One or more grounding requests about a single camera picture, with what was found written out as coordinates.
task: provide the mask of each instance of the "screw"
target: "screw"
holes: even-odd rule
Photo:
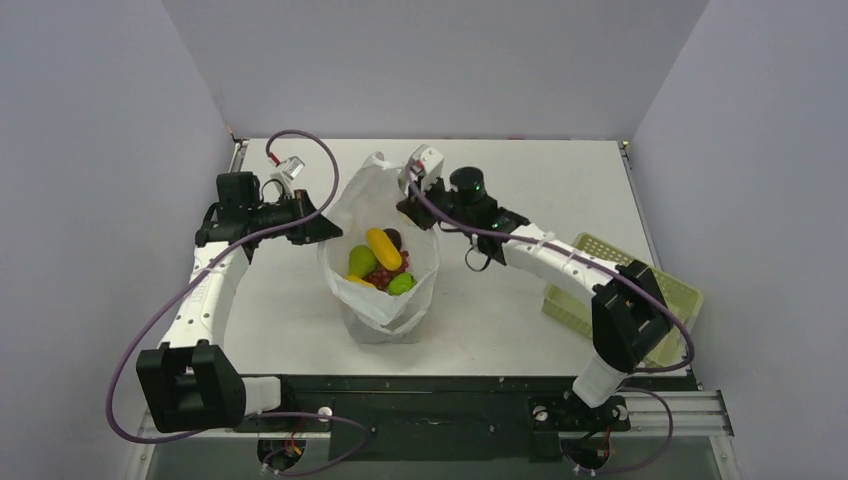
[[[330,408],[330,407],[321,407],[321,408],[318,409],[318,415],[324,415],[326,417],[332,416],[333,415],[333,409]],[[319,418],[318,421],[327,423],[330,420],[328,420],[326,418]]]

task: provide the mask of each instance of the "white plastic bag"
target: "white plastic bag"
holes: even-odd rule
[[[318,260],[351,337],[360,343],[412,343],[418,340],[421,320],[430,307],[439,245],[436,233],[423,231],[395,209],[403,199],[398,174],[403,164],[390,163],[376,152],[347,184],[327,218],[344,235],[318,245]],[[409,252],[407,271],[416,280],[412,290],[400,296],[345,280],[348,256],[356,245],[367,244],[369,228],[394,228],[401,234],[403,250]]]

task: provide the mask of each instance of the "white table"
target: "white table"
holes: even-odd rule
[[[624,163],[615,142],[518,140],[328,140],[341,185],[374,151],[404,160],[422,143],[445,154],[445,174],[473,165],[490,195],[571,242],[587,231],[650,259]],[[241,167],[261,181],[271,166],[265,139],[251,140]],[[307,167],[296,188],[316,206],[330,190],[323,151],[307,140],[280,139],[274,153]],[[423,337],[411,345],[361,345],[347,333],[327,287],[315,246],[265,240],[242,280],[224,342],[242,374],[577,375],[591,342],[541,312],[544,282],[499,264],[474,273],[467,240],[441,235],[441,268]]]

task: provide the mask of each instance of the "green plastic basket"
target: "green plastic basket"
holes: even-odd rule
[[[574,247],[603,260],[627,265],[636,260],[632,255],[623,252],[603,240],[589,234],[581,233],[574,240]],[[701,310],[704,296],[698,290],[680,280],[651,268],[657,278],[666,305],[677,315],[687,330],[695,325],[695,318]],[[548,285],[545,288],[545,301],[542,311],[549,316],[566,324],[572,330],[587,338],[592,338],[592,312],[583,303],[565,291]],[[683,353],[683,339],[680,332],[672,330],[651,353],[645,358],[645,363],[654,367],[665,367],[677,362]]]

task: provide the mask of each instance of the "gray floor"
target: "gray floor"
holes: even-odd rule
[[[638,462],[662,443],[662,439],[613,439],[613,457],[609,465]],[[318,465],[326,459],[328,441],[315,440],[303,463]],[[571,478],[571,467],[565,463],[530,464],[526,459],[504,459],[490,462],[345,462],[330,470],[312,475],[316,480],[330,479],[395,479],[433,480],[476,478],[509,479],[525,477],[534,480]],[[265,479],[259,475],[256,440],[189,439],[156,447],[148,480],[186,479]],[[707,438],[675,438],[665,456],[650,467],[610,478],[628,479],[718,479],[710,442]]]

